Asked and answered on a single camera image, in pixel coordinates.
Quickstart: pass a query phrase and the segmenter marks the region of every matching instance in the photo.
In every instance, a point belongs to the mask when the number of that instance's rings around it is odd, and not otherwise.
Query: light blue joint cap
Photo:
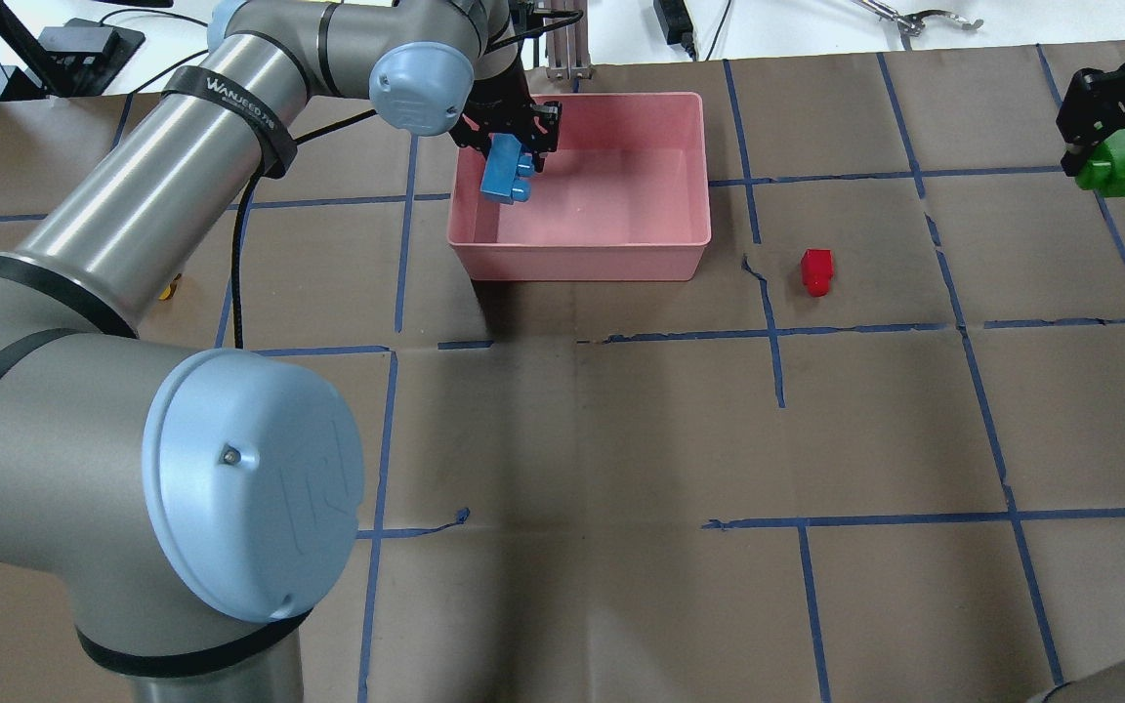
[[[525,204],[532,196],[528,178],[536,174],[532,155],[513,134],[492,135],[480,192],[495,204]]]
[[[233,349],[190,357],[153,400],[142,469],[169,564],[228,618],[305,613],[346,565],[362,445],[317,373]]]
[[[462,115],[475,80],[471,62],[436,40],[390,49],[371,69],[367,94],[380,117],[420,137],[450,132]]]
[[[228,22],[233,21],[233,15],[248,0],[222,0],[214,10],[210,10],[210,22],[206,26],[207,52],[215,52],[219,44],[224,43],[224,36],[228,31]]]

